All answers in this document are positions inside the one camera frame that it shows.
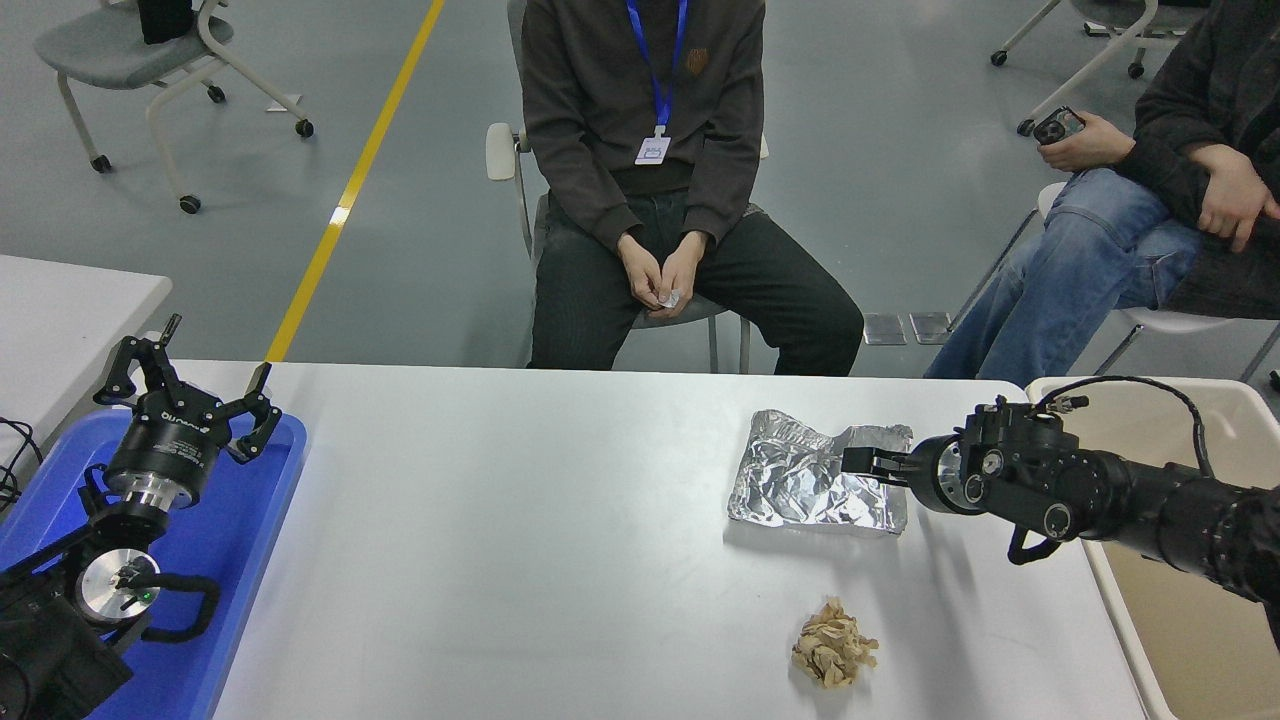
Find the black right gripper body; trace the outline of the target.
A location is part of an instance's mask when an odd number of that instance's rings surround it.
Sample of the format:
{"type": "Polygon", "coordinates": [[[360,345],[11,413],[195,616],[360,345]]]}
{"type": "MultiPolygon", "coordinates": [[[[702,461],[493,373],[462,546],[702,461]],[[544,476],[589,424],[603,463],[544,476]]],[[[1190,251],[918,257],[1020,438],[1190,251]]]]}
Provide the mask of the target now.
{"type": "Polygon", "coordinates": [[[920,442],[908,455],[908,486],[916,501],[936,512],[951,512],[938,473],[940,461],[950,446],[950,436],[936,436],[920,442]]]}

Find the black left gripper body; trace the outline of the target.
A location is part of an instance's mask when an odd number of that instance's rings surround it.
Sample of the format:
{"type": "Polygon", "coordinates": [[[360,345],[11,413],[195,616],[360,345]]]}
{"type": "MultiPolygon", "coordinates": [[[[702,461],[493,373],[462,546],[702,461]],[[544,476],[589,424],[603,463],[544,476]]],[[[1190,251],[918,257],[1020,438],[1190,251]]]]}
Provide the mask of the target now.
{"type": "Polygon", "coordinates": [[[159,478],[201,493],[230,438],[227,420],[205,416],[221,400],[201,389],[151,389],[140,397],[132,423],[105,471],[110,493],[125,493],[136,478],[159,478]]]}

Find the person's left hand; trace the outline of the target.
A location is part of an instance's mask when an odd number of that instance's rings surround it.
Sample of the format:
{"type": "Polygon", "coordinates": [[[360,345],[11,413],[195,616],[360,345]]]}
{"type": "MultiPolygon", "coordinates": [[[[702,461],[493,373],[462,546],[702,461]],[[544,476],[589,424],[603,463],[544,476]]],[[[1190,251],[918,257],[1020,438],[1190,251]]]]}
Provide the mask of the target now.
{"type": "Polygon", "coordinates": [[[666,309],[650,311],[652,316],[662,320],[675,319],[692,301],[698,266],[705,255],[708,240],[708,233],[690,231],[663,261],[660,269],[669,287],[669,296],[664,301],[666,309]]]}
{"type": "Polygon", "coordinates": [[[1055,170],[1078,173],[1114,167],[1135,147],[1135,140],[1110,120],[1084,110],[1074,113],[1084,123],[1080,132],[1037,149],[1042,160],[1055,170]]]}

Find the person's right hand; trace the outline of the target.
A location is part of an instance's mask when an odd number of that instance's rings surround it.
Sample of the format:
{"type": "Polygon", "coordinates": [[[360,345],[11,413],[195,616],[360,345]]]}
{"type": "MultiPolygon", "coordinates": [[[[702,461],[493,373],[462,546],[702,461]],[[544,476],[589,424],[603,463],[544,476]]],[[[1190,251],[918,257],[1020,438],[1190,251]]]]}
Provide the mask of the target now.
{"type": "Polygon", "coordinates": [[[1208,172],[1197,228],[1243,252],[1261,217],[1279,219],[1279,206],[1252,160],[1225,143],[1193,143],[1185,155],[1208,172]]]}
{"type": "Polygon", "coordinates": [[[616,251],[627,275],[631,296],[654,313],[664,310],[669,287],[654,255],[630,232],[622,233],[616,251]]]}

